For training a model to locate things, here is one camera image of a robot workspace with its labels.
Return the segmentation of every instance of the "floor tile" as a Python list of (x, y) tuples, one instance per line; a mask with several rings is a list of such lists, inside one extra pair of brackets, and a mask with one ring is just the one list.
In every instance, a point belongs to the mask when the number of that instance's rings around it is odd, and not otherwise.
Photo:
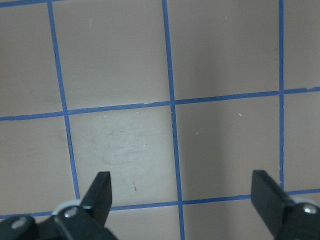
[(0, 117), (62, 110), (46, 4), (0, 8)]
[(81, 196), (111, 171), (113, 206), (177, 200), (170, 108), (70, 116)]
[(176, 107), (184, 200), (250, 194), (255, 169), (279, 179), (277, 96)]
[(37, 224), (42, 223), (43, 221), (47, 220), (50, 216), (35, 216), (35, 222)]
[(320, 86), (317, 0), (284, 1), (284, 85), (286, 89)]
[(319, 92), (288, 94), (284, 99), (284, 187), (319, 189)]
[(63, 117), (0, 122), (0, 215), (53, 211), (74, 199)]
[(176, 99), (276, 91), (278, 2), (168, 0)]
[(106, 227), (119, 239), (179, 240), (176, 206), (118, 210), (109, 213)]
[(53, 6), (69, 109), (169, 100), (161, 1)]
[(273, 239), (248, 200), (184, 205), (186, 240)]

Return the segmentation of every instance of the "metal screw head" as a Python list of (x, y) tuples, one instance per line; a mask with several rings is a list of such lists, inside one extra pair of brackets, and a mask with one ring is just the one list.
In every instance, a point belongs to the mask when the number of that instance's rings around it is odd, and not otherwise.
[(25, 225), (26, 221), (27, 221), (27, 218), (25, 216), (21, 216), (21, 217), (19, 217), (18, 220), (15, 220), (11, 224), (11, 228), (18, 229), (18, 228), (22, 227), (23, 225)]
[(303, 211), (307, 214), (316, 214), (318, 212), (317, 207), (311, 204), (303, 205)]
[(73, 206), (69, 210), (65, 211), (64, 217), (65, 218), (71, 218), (71, 217), (73, 217), (74, 215), (77, 214), (77, 211), (78, 211), (78, 208), (76, 206)]

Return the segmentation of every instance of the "blue tape line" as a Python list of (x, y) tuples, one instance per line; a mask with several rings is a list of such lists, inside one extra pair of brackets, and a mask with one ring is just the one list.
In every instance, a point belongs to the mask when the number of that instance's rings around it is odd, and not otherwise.
[(18, 0), (18, 1), (8, 1), (1, 2), (0, 8), (14, 7), (14, 6), (22, 6), (22, 5), (31, 5), (31, 4), (44, 4), (44, 3), (52, 3), (59, 2), (64, 0)]
[(251, 198), (251, 195), (238, 195), (238, 196), (224, 196), (224, 197), (196, 199), (196, 200), (184, 200), (183, 205), (237, 201), (237, 200), (246, 200), (246, 199), (250, 199), (250, 198)]
[[(167, 68), (168, 68), (169, 94), (170, 94), (170, 100), (175, 101), (174, 74), (173, 74), (173, 67), (172, 67), (170, 28), (169, 28), (167, 0), (162, 0), (162, 12), (163, 12), (166, 61), (167, 61)], [(172, 104), (170, 107), (171, 107), (171, 120), (172, 120), (175, 178), (176, 178), (176, 189), (177, 189), (177, 198), (178, 198), (180, 239), (185, 240), (184, 210), (183, 210), (183, 203), (182, 203), (180, 163), (179, 163), (179, 150), (178, 150), (178, 134), (177, 134), (177, 123), (176, 123), (176, 106), (175, 106), (175, 104)]]
[[(289, 195), (318, 194), (320, 193), (320, 188), (288, 191), (287, 193)], [(216, 203), (216, 202), (246, 200), (250, 198), (251, 198), (251, 195), (224, 196), (224, 197), (214, 197), (214, 198), (195, 199), (195, 200), (183, 200), (182, 204), (197, 205), (197, 204), (207, 204), (207, 203)], [(111, 207), (111, 211), (148, 209), (148, 208), (159, 208), (159, 207), (169, 207), (169, 206), (179, 206), (179, 205), (181, 204), (178, 201), (155, 202), (155, 203), (146, 203), (146, 204), (137, 204), (137, 205), (113, 206)], [(31, 215), (33, 217), (41, 217), (41, 216), (50, 216), (51, 214), (52, 214), (51, 211), (22, 213), (22, 214), (8, 214), (8, 215), (0, 215), (0, 219), (7, 219), (7, 218), (18, 216), (18, 215)]]
[(320, 188), (316, 189), (306, 189), (306, 190), (296, 190), (296, 191), (288, 191), (289, 195), (303, 195), (303, 194), (318, 194), (320, 193)]
[(110, 110), (126, 110), (126, 109), (142, 109), (142, 108), (152, 108), (152, 107), (162, 107), (170, 106), (172, 101), (158, 101), (152, 103), (134, 103), (134, 104), (125, 104), (125, 105), (114, 105), (114, 106), (100, 106), (100, 107), (91, 107), (91, 108), (80, 108), (69, 110), (69, 115), (74, 114), (86, 114), (86, 113), (95, 113), (95, 112), (106, 112)]
[(311, 92), (319, 92), (320, 86), (315, 86), (312, 88), (294, 88), (284, 90), (284, 94), (301, 94), (301, 93), (311, 93)]
[(22, 213), (22, 214), (8, 214), (8, 215), (0, 215), (0, 219), (8, 219), (15, 216), (21, 215), (29, 215), (32, 217), (43, 217), (43, 216), (50, 216), (52, 211), (42, 211), (42, 212), (33, 212), (33, 213)]
[(79, 185), (78, 185), (78, 178), (77, 178), (77, 170), (76, 170), (76, 164), (75, 164), (74, 150), (73, 150), (72, 141), (71, 141), (70, 121), (69, 121), (66, 95), (65, 95), (64, 83), (63, 83), (62, 72), (61, 72), (58, 40), (56, 35), (56, 26), (55, 26), (52, 3), (48, 2), (47, 7), (48, 7), (48, 14), (49, 14), (50, 28), (51, 28), (52, 44), (53, 44), (53, 50), (55, 55), (56, 74), (58, 78), (60, 98), (61, 98), (61, 104), (62, 104), (62, 110), (63, 110), (63, 116), (64, 116), (64, 122), (65, 122), (65, 130), (66, 130), (68, 149), (69, 149), (69, 155), (70, 155), (70, 166), (71, 166), (72, 180), (73, 180), (73, 186), (74, 186), (74, 193), (75, 193), (75, 197), (79, 199), (80, 192), (79, 192)]
[(279, 95), (278, 91), (239, 93), (239, 94), (223, 95), (223, 96), (211, 96), (211, 97), (175, 100), (175, 104), (176, 105), (180, 105), (180, 104), (196, 104), (196, 103), (226, 101), (226, 100), (233, 100), (233, 99), (248, 99), (248, 98), (270, 97), (270, 96), (278, 96), (278, 95)]
[(166, 62), (167, 62), (168, 79), (169, 79), (169, 93), (170, 93), (170, 100), (174, 101), (175, 100), (175, 88), (174, 88), (174, 74), (173, 74), (173, 67), (172, 67), (171, 42), (170, 42), (170, 29), (169, 29), (169, 16), (168, 16), (167, 0), (162, 0), (162, 11), (163, 11)]
[(285, 188), (284, 176), (284, 0), (279, 0), (279, 179), (280, 187)]
[(32, 115), (18, 115), (18, 116), (0, 116), (1, 121), (22, 121), (22, 120), (30, 120), (30, 119), (44, 119), (44, 118), (52, 118), (52, 117), (61, 117), (64, 113), (62, 111), (57, 112), (48, 112), (48, 113), (40, 113), (40, 114), (32, 114)]
[(130, 210), (130, 209), (148, 209), (148, 208), (168, 207), (168, 206), (177, 206), (177, 205), (178, 205), (177, 201), (168, 201), (168, 202), (146, 203), (146, 204), (126, 205), (126, 206), (113, 206), (111, 207), (111, 211)]
[[(309, 89), (293, 88), (293, 89), (284, 90), (284, 94), (299, 94), (299, 93), (311, 93), (311, 92), (320, 92), (320, 87), (317, 86)], [(87, 114), (87, 113), (96, 113), (96, 112), (106, 112), (111, 110), (128, 110), (128, 109), (163, 107), (163, 106), (170, 106), (170, 105), (209, 103), (209, 102), (227, 101), (227, 100), (235, 100), (235, 99), (270, 97), (270, 96), (278, 96), (278, 95), (279, 95), (279, 91), (249, 92), (249, 93), (240, 93), (240, 94), (232, 94), (232, 95), (181, 99), (181, 100), (174, 100), (174, 101), (157, 101), (152, 103), (134, 103), (134, 104), (125, 104), (125, 105), (79, 108), (79, 109), (68, 110), (67, 113), (68, 115)], [(62, 111), (59, 111), (59, 112), (48, 112), (48, 113), (32, 114), (32, 115), (2, 116), (0, 117), (0, 121), (42, 119), (42, 118), (60, 117), (63, 115), (64, 113)]]

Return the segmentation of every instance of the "tile floor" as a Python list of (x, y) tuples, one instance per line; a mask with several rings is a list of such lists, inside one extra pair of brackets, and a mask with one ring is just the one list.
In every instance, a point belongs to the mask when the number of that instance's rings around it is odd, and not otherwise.
[(0, 0), (0, 219), (111, 171), (119, 239), (272, 236), (264, 169), (320, 202), (317, 0)]

